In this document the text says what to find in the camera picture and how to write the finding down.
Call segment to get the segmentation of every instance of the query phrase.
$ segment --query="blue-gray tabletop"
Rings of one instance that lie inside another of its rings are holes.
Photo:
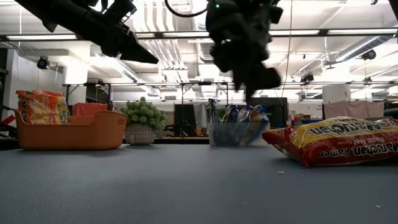
[[[272,147],[0,152],[1,224],[395,224],[397,192],[393,163],[307,169]]]

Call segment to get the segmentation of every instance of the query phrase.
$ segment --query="potted plant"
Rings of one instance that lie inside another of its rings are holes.
[[[165,127],[164,111],[146,102],[144,97],[138,102],[128,101],[120,110],[128,117],[124,138],[130,145],[152,144],[156,138],[155,131]]]

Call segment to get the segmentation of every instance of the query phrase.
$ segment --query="ceiling pipe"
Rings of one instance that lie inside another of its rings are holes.
[[[157,28],[160,30],[160,31],[166,31],[166,29],[165,29],[165,27],[164,27],[164,20],[163,20],[163,10],[164,10],[164,7],[163,7],[163,1],[162,0],[157,0],[156,1],[156,26],[157,26]],[[170,47],[170,41],[169,40],[161,40],[162,41],[162,48],[163,48],[163,51],[168,55],[169,54],[169,52],[167,51],[167,49],[164,47],[164,45],[166,45],[166,46],[168,46],[169,48],[171,48]],[[175,63],[176,63],[176,57],[174,56],[174,55],[172,55],[172,62],[174,62],[174,64],[173,64],[173,67],[172,68],[175,68]]]
[[[377,75],[374,76],[374,77],[386,76],[386,75],[389,75],[389,74],[391,74],[391,73],[396,72],[397,70],[398,70],[398,67],[394,67],[394,68],[392,68],[392,69],[390,69],[390,70],[387,70],[387,71],[385,71],[385,72],[379,73],[379,74],[377,74]],[[388,80],[387,82],[396,81],[396,80],[398,80],[398,78],[394,78],[394,79],[392,79],[392,80]],[[362,89],[355,90],[355,91],[353,91],[352,93],[356,93],[356,92],[362,91],[362,90],[368,90],[368,89],[370,89],[370,88],[375,88],[375,87],[379,87],[379,86],[383,86],[383,84],[376,84],[376,85],[364,86]]]
[[[359,70],[359,69],[365,68],[365,67],[369,66],[370,64],[372,64],[372,63],[374,63],[374,62],[377,62],[377,61],[380,60],[380,59],[384,59],[384,58],[386,58],[386,57],[388,57],[388,56],[394,55],[394,54],[396,54],[397,52],[398,52],[398,50],[395,50],[395,51],[393,51],[393,52],[391,52],[391,53],[389,53],[389,54],[387,54],[387,55],[383,55],[382,57],[379,57],[377,60],[371,60],[371,61],[369,61],[368,63],[364,63],[363,65],[358,66],[358,67],[352,69],[351,72],[355,72],[355,71],[357,71],[357,70]]]
[[[146,17],[146,24],[145,26],[148,27],[149,31],[157,31],[154,25],[154,5],[152,1],[147,2],[147,17]],[[161,54],[161,60],[164,60],[169,65],[169,68],[173,68],[173,63],[170,59],[169,54],[165,51],[161,40],[154,40],[152,42],[153,48],[156,48],[159,53]]]
[[[169,10],[166,10],[166,26],[168,31],[175,31],[173,25],[173,14]],[[181,58],[177,40],[171,40],[170,51],[175,55],[176,63],[178,64],[179,68],[184,68],[185,66]]]
[[[157,27],[160,30],[166,30],[166,28],[164,26],[164,20],[163,20],[163,10],[164,10],[163,2],[162,2],[162,0],[158,0],[157,1],[157,18],[156,18],[156,20],[157,20]],[[168,17],[168,15],[166,14],[166,25],[167,25],[168,31],[170,31],[169,24],[167,23],[167,19],[168,19],[167,17]],[[173,63],[174,63],[173,68],[180,68],[180,63],[178,61],[178,57],[177,57],[176,53],[174,52],[171,41],[165,40],[164,43],[167,46],[167,48],[169,49],[170,54],[172,55]]]
[[[135,4],[137,7],[140,7],[140,8],[144,6],[144,4],[141,0],[136,0]],[[136,32],[148,32],[149,31],[145,25],[145,15],[144,15],[143,10],[138,10],[132,16],[133,16],[132,26]],[[150,43],[150,41],[153,41],[153,40],[145,40],[144,41],[144,44],[146,45],[147,49],[149,49],[149,51],[152,54],[154,54],[155,57],[157,57],[159,59],[159,63],[160,63],[161,67],[167,68],[168,65],[163,60],[160,59],[161,58],[160,53],[152,47],[152,44]]]
[[[366,75],[365,77],[366,77],[366,78],[381,77],[381,76],[388,75],[388,74],[390,74],[390,73],[392,73],[392,72],[395,72],[395,71],[397,71],[397,70],[398,70],[398,66],[393,66],[393,67],[387,68],[387,69],[382,70],[382,71],[373,72],[373,73],[371,73],[371,74],[369,74],[369,75]]]
[[[333,15],[328,17],[328,19],[320,25],[320,29],[324,28],[330,21],[332,21],[345,7],[346,7],[346,5],[340,5],[339,8],[333,13]],[[292,77],[294,77],[296,75],[301,76],[301,74],[304,70],[312,70],[312,69],[318,67],[319,65],[322,65],[322,62],[320,61],[320,59],[325,58],[326,56],[330,56],[330,55],[328,55],[328,53],[319,55],[318,57],[316,57],[315,59],[311,60],[309,63],[304,65],[302,68],[298,69],[295,73],[293,73]]]
[[[349,59],[362,55],[363,53],[366,53],[371,49],[386,43],[392,38],[392,36],[365,37],[359,42],[349,46],[348,48],[342,50],[340,53],[336,54],[335,61],[346,62]]]
[[[128,79],[130,82],[133,83],[142,83],[142,80],[138,77],[138,75],[133,72],[124,62],[116,59],[116,58],[110,58],[110,57],[101,57],[100,55],[96,55],[99,58],[103,58],[108,60],[108,62],[113,64],[113,68],[118,71],[123,78]],[[160,96],[160,90],[157,88],[154,88],[152,86],[140,86],[147,94],[148,96]]]

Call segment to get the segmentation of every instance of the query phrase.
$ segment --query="maruchan ramen package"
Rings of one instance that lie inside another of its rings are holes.
[[[27,124],[70,124],[62,93],[18,90],[18,110]]]
[[[398,126],[393,119],[336,117],[270,130],[262,138],[306,167],[359,164],[398,155]]]
[[[269,120],[264,105],[229,105],[222,118],[216,112],[216,101],[209,100],[210,123],[208,134],[212,146],[248,146],[261,138],[269,129]]]

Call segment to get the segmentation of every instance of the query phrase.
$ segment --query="orange plastic basket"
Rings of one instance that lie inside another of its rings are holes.
[[[72,116],[71,124],[27,124],[16,111],[19,147],[25,150],[107,150],[123,142],[127,116],[99,111]]]

